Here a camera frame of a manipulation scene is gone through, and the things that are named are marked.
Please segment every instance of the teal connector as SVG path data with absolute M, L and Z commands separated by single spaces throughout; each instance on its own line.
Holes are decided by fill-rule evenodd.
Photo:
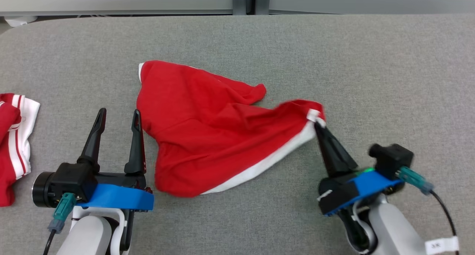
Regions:
M 76 196 L 73 193 L 64 193 L 53 213 L 53 220 L 49 223 L 48 230 L 50 232 L 55 230 L 56 233 L 61 233 L 64 222 L 71 211 L 73 211 L 75 205 Z
M 434 185 L 430 182 L 427 182 L 424 177 L 422 177 L 417 172 L 409 169 L 408 167 L 401 167 L 397 172 L 399 179 L 403 180 L 408 184 L 412 184 L 421 190 L 423 194 L 428 196 L 430 192 L 434 189 Z

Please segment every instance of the gray tablecloth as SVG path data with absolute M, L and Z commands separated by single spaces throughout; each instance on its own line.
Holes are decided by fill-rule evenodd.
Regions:
M 25 94 L 41 108 L 32 172 L 14 185 L 14 205 L 0 209 L 0 253 L 42 252 L 53 210 L 34 206 L 31 186 L 40 172 L 75 162 L 100 107 L 108 111 L 102 170 L 122 171 L 137 67 L 150 59 L 263 83 L 263 107 L 321 102 L 361 166 L 373 165 L 374 142 L 412 150 L 414 169 L 452 213 L 462 254 L 475 254 L 474 15 L 81 18 L 8 30 L 0 35 L 0 92 Z M 145 148 L 153 185 L 158 147 L 146 136 Z M 325 175 L 313 140 L 226 192 L 181 199 L 154 191 L 153 212 L 135 216 L 131 254 L 351 254 L 339 219 L 317 205 Z M 407 187 L 390 201 L 422 238 L 450 236 L 432 197 Z M 65 237 L 54 239 L 51 254 Z

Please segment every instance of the red stripe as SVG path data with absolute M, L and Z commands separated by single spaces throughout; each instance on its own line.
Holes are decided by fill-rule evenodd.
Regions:
M 22 101 L 22 96 L 19 96 L 19 98 L 18 98 L 18 105 L 17 105 L 18 109 L 20 109 L 20 101 Z M 18 130 L 15 131 L 15 145 L 17 147 L 18 158 L 20 159 L 20 162 L 22 163 L 22 167 L 23 167 L 23 175 L 22 176 L 25 176 L 25 173 L 27 172 L 27 169 L 25 168 L 25 163 L 23 162 L 23 159 L 20 156 L 20 150 L 18 149 Z

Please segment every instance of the camera lens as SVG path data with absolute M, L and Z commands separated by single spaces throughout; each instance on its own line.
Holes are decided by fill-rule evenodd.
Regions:
M 38 207 L 56 207 L 58 202 L 53 200 L 54 193 L 51 190 L 51 178 L 54 172 L 42 172 L 36 177 L 31 188 L 31 197 Z

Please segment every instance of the blue tape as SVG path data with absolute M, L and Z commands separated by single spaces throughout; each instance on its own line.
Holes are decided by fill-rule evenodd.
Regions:
M 98 184 L 88 203 L 82 207 L 108 207 L 120 209 L 153 210 L 153 194 L 141 189 L 119 187 L 113 184 Z
M 378 172 L 375 171 L 369 171 L 369 172 L 363 172 L 362 174 L 358 175 L 358 177 L 355 177 L 348 182 L 354 182 L 356 185 L 356 189 L 358 189 L 359 195 L 357 197 L 354 197 L 350 201 L 340 205 L 338 208 L 325 213 L 325 216 L 331 216 L 335 214 L 337 211 L 340 209 L 347 207 L 353 203 L 355 203 L 358 200 L 364 199 L 368 196 L 371 196 L 375 193 L 380 193 L 387 187 L 393 187 L 396 184 L 402 183 L 403 181 L 400 179 L 391 181 L 384 177 L 383 175 L 379 174 Z

